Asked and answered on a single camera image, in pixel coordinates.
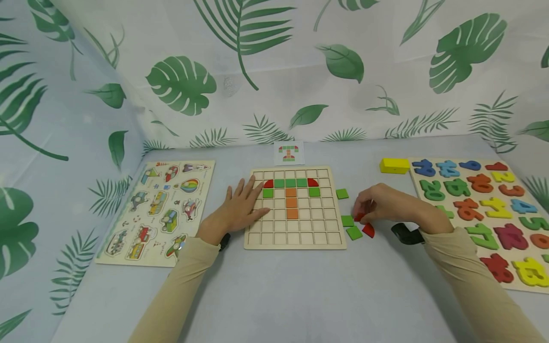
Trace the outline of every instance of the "right hand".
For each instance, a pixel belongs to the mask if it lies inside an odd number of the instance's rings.
[[[414,222],[429,234],[453,232],[446,214],[423,200],[378,183],[358,194],[352,209],[353,217],[365,213],[361,224],[385,219]]]

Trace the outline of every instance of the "white table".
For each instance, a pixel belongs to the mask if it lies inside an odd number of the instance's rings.
[[[331,166],[336,187],[349,191],[350,199],[339,203],[342,213],[378,182],[415,195],[410,175],[379,172],[381,158],[408,156],[497,158],[477,136],[305,144],[307,165]],[[216,161],[205,218],[222,203],[228,184],[252,168],[272,166],[273,147],[154,151],[138,170],[158,160]],[[336,251],[244,250],[243,235],[233,234],[204,277],[180,342],[473,342],[423,247],[400,244],[391,225],[376,223],[374,239],[347,237],[347,250]],[[125,342],[169,271],[92,263],[53,342]],[[549,297],[509,293],[549,338]]]

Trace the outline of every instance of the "wooden grid board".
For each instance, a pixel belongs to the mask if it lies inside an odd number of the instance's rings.
[[[246,228],[245,249],[347,249],[330,167],[263,168],[253,169],[251,174],[255,185],[273,180],[274,186],[264,188],[254,205],[254,210],[269,207],[271,211]],[[318,187],[304,184],[308,179],[315,180]],[[319,196],[314,188],[320,190]],[[270,190],[272,198],[266,198]]]
[[[503,288],[549,293],[549,225],[544,210],[507,163],[475,160],[478,170],[471,170],[463,167],[474,165],[466,159],[408,160],[419,197],[443,206],[449,217],[453,215],[452,224],[467,230],[477,256]],[[496,163],[508,170],[487,169]]]

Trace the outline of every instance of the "yellow block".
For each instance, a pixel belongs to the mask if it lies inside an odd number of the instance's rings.
[[[410,163],[406,159],[382,159],[379,169],[382,173],[406,174],[410,169]]]

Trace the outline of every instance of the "wooden puzzle board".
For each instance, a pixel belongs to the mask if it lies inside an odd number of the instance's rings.
[[[475,160],[479,164],[476,166],[466,159],[409,161],[419,197],[452,213],[452,224],[467,230],[477,245],[477,255],[503,288],[549,293],[549,226],[544,210],[535,205],[527,188],[505,162]],[[486,169],[494,164],[508,170]]]
[[[215,161],[149,162],[105,237],[96,262],[173,267],[198,231]]]
[[[273,187],[264,188],[254,205],[271,211],[245,230],[245,249],[347,249],[330,167],[264,168],[251,174],[256,185],[272,180]],[[318,187],[310,186],[310,179]]]

